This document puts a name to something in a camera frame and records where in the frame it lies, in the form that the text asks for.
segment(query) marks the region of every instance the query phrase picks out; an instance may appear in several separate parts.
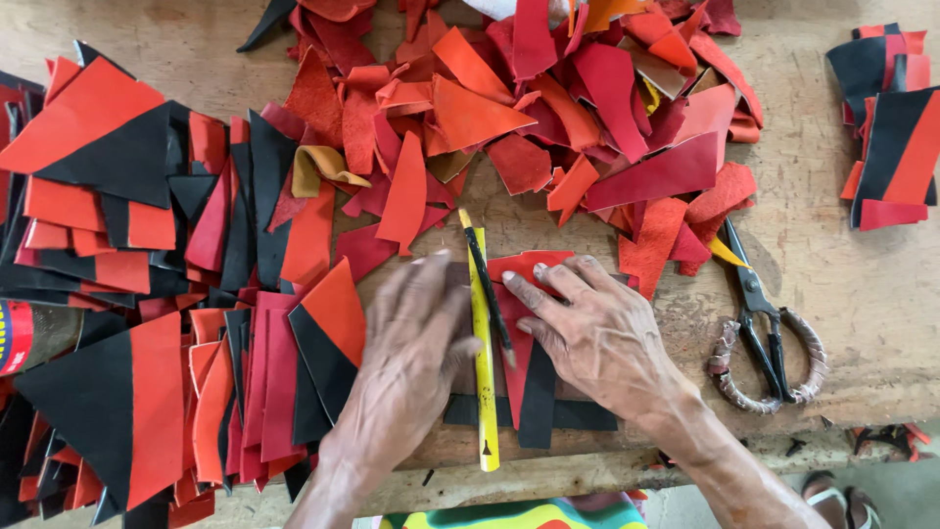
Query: right hand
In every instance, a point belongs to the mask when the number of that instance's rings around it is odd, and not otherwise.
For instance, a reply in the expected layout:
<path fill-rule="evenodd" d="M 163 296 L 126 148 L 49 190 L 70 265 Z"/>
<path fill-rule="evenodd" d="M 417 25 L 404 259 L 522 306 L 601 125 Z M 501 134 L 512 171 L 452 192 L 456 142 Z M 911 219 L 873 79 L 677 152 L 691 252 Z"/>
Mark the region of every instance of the right hand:
<path fill-rule="evenodd" d="M 503 284 L 537 316 L 520 318 L 516 327 L 539 341 L 561 378 L 654 436 L 683 403 L 700 399 L 666 354 L 649 302 L 596 259 L 578 255 L 534 271 L 570 305 L 514 272 L 503 274 Z"/>

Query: wrapped scissors handle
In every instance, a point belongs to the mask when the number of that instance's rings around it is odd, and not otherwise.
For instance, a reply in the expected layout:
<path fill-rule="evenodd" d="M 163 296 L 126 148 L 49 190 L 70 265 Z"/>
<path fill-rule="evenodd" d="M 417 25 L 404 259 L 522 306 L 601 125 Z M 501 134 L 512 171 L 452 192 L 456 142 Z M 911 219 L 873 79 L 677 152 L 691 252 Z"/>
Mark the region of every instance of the wrapped scissors handle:
<path fill-rule="evenodd" d="M 826 365 L 826 354 L 823 343 L 809 323 L 792 309 L 788 309 L 787 307 L 780 309 L 780 318 L 784 324 L 799 335 L 809 355 L 809 376 L 806 381 L 795 390 L 791 390 L 787 387 L 783 388 L 783 391 L 786 392 L 796 404 L 810 402 L 819 394 L 826 373 L 829 371 Z M 734 379 L 731 378 L 731 349 L 737 341 L 738 329 L 740 328 L 741 324 L 736 321 L 725 322 L 722 327 L 721 336 L 718 337 L 718 341 L 715 344 L 714 354 L 708 358 L 707 371 L 709 374 L 718 377 L 718 388 L 725 394 L 728 400 L 738 408 L 753 411 L 761 415 L 776 413 L 776 411 L 780 409 L 780 405 L 783 404 L 780 398 L 771 396 L 761 399 L 760 401 L 754 400 L 742 393 L 741 390 L 735 386 Z M 775 346 L 776 344 L 772 341 L 772 356 L 774 362 L 779 362 L 782 367 L 783 347 L 781 345 L 778 349 L 778 360 L 777 350 L 774 350 Z"/>

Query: wood grain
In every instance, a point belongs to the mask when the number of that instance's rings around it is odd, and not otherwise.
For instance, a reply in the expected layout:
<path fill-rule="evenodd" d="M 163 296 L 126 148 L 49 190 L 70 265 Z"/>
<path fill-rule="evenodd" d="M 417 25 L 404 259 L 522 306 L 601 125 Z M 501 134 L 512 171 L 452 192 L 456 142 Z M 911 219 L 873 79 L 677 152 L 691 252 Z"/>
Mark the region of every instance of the wood grain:
<path fill-rule="evenodd" d="M 256 52 L 235 48 L 250 33 L 267 0 L 3 0 L 0 69 L 44 81 L 43 59 L 73 57 L 71 39 L 88 41 L 142 81 L 193 109 L 227 118 L 283 102 L 296 64 L 284 50 L 295 40 L 279 34 Z M 858 151 L 840 124 L 839 95 L 823 54 L 848 40 L 860 24 L 900 22 L 905 29 L 940 27 L 940 5 L 900 0 L 738 2 L 744 36 L 719 39 L 752 82 L 766 126 L 754 146 L 729 144 L 728 159 L 750 166 L 760 190 L 757 206 L 735 214 L 751 262 L 777 306 L 790 306 L 822 337 L 832 371 L 811 405 L 784 407 L 776 416 L 745 414 L 727 404 L 702 371 L 723 318 L 737 313 L 729 271 L 718 263 L 685 278 L 667 267 L 653 306 L 666 348 L 701 388 L 718 416 L 739 436 L 785 434 L 837 425 L 887 424 L 940 416 L 940 220 L 917 226 L 851 232 L 847 204 L 838 199 Z M 374 31 L 365 38 L 379 60 L 402 39 L 404 16 L 395 2 L 379 3 Z M 450 24 L 478 25 L 479 16 L 457 0 L 442 2 Z M 940 36 L 930 34 L 926 53 L 940 56 Z M 938 66 L 934 59 L 933 66 Z M 563 229 L 545 211 L 544 195 L 510 197 L 485 155 L 472 163 L 459 200 L 487 228 L 489 254 L 527 249 L 573 249 L 595 255 L 616 270 L 614 230 L 589 215 Z M 337 213 L 335 233 L 377 218 Z M 456 218 L 430 230 L 412 246 L 415 254 L 465 246 Z M 393 258 L 359 285 L 364 303 L 400 264 Z M 795 383 L 807 369 L 792 335 L 785 337 L 787 372 Z M 760 380 L 743 351 L 732 360 L 735 379 L 759 393 Z M 472 465 L 476 430 L 439 425 L 402 469 Z M 514 432 L 500 432 L 506 461 L 614 452 L 648 445 L 637 432 L 556 430 L 552 449 L 520 450 Z"/>

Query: colorful clothing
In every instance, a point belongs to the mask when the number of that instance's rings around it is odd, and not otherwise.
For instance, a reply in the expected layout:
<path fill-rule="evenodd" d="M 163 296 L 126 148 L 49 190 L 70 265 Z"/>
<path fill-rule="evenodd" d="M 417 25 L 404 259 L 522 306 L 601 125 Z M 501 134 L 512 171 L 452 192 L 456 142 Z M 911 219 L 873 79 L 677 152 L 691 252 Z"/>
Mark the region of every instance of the colorful clothing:
<path fill-rule="evenodd" d="M 625 494 L 475 505 L 377 518 L 376 529 L 647 529 Z"/>

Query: left hand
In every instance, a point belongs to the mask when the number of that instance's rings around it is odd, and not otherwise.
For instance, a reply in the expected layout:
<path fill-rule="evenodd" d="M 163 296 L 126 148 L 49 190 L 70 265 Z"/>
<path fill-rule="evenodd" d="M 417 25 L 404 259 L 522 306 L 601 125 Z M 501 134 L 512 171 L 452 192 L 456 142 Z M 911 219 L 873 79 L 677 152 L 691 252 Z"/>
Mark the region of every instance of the left hand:
<path fill-rule="evenodd" d="M 378 487 L 417 448 L 444 411 L 461 364 L 480 341 L 452 343 L 470 289 L 445 292 L 450 252 L 401 266 L 367 311 L 359 375 L 336 426 L 320 445 L 321 465 Z"/>

